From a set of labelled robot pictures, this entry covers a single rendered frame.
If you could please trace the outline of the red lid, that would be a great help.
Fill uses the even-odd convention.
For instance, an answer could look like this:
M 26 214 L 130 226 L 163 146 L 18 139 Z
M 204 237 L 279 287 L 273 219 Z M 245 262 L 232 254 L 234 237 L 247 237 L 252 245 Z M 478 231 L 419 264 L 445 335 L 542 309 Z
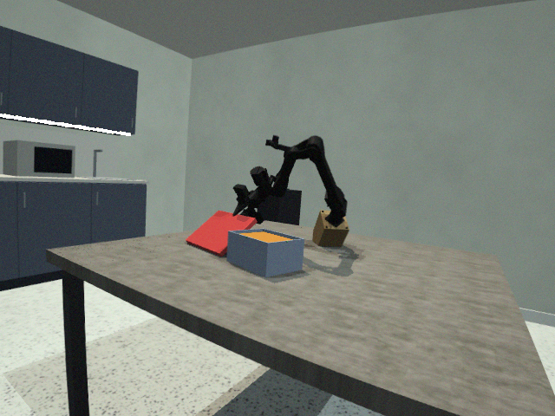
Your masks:
M 217 211 L 186 239 L 187 243 L 222 257 L 227 252 L 228 231 L 250 230 L 257 223 L 255 218 L 232 214 Z

